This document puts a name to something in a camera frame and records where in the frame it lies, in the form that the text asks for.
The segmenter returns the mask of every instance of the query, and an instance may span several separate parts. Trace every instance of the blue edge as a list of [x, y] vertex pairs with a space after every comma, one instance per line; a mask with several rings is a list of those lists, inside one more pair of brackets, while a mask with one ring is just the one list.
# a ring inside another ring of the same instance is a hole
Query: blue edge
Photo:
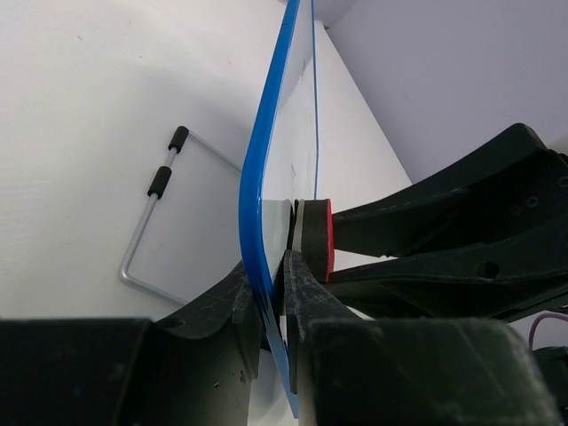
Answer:
[[[288, 52], [292, 44], [292, 36], [296, 26], [296, 17], [301, 1], [312, 3], [312, 35], [315, 35], [313, 23], [313, 0], [289, 0], [284, 12], [272, 62], [264, 84], [260, 105], [256, 114], [248, 151], [242, 167], [241, 187], [239, 193], [239, 235], [241, 255], [248, 281], [253, 289], [256, 305], [266, 327], [266, 336], [270, 344], [280, 379], [284, 385], [292, 414], [298, 417], [298, 400], [290, 390], [290, 371], [288, 363], [288, 348], [280, 333], [279, 319], [274, 314], [272, 300], [274, 289], [272, 278], [264, 254], [262, 233], [262, 191], [264, 169], [272, 138], [272, 129], [278, 108], [282, 79], [288, 61]], [[315, 80], [315, 37], [313, 42], [314, 87]], [[316, 106], [316, 179], [314, 198], [317, 195], [317, 176], [319, 163], [319, 133], [317, 113], [317, 93], [314, 93]]]

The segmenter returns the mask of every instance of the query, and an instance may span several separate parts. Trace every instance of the gray wall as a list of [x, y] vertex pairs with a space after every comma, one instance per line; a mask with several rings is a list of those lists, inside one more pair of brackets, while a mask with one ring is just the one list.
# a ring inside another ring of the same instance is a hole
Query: gray wall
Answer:
[[566, 0], [359, 0], [328, 33], [414, 182], [513, 122], [568, 133]]

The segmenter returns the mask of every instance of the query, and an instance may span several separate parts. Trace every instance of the black rubber sleeve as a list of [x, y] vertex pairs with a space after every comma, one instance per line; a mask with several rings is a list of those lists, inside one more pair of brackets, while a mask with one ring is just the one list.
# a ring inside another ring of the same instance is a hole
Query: black rubber sleeve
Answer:
[[171, 142], [168, 145], [168, 150], [171, 148], [176, 148], [177, 153], [181, 152], [181, 148], [184, 147], [185, 140], [189, 135], [189, 130], [184, 126], [179, 126], [174, 133], [174, 136], [171, 138]]
[[148, 189], [148, 197], [156, 193], [158, 200], [160, 200], [163, 196], [163, 192], [166, 190], [166, 186], [168, 186], [170, 176], [171, 169], [168, 166], [161, 166], [158, 171], [156, 171], [156, 176], [154, 176], [154, 180]]

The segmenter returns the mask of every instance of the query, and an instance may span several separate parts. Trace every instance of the red wire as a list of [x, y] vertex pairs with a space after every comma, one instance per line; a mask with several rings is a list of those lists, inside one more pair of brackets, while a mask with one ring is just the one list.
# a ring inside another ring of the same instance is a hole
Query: red wire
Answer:
[[536, 327], [542, 320], [546, 318], [554, 318], [556, 320], [562, 320], [568, 322], [568, 315], [563, 315], [562, 313], [554, 313], [554, 312], [545, 312], [539, 315], [534, 319], [534, 322], [531, 325], [531, 330], [529, 331], [529, 349], [533, 350], [534, 344], [534, 333], [536, 332]]

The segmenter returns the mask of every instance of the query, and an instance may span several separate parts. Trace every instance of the black foam grip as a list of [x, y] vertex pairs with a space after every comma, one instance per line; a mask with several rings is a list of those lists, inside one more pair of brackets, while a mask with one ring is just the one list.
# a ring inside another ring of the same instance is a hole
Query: black foam grip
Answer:
[[168, 150], [171, 148], [176, 148], [177, 153], [181, 151], [181, 148], [184, 147], [185, 140], [189, 135], [189, 130], [184, 126], [179, 126], [174, 133], [174, 136], [171, 138], [171, 142], [168, 145]]
[[168, 186], [170, 176], [171, 169], [168, 166], [161, 166], [158, 171], [156, 171], [156, 176], [154, 176], [154, 180], [148, 189], [148, 197], [155, 193], [158, 195], [158, 200], [160, 200], [163, 196], [163, 192], [166, 190], [166, 186]]

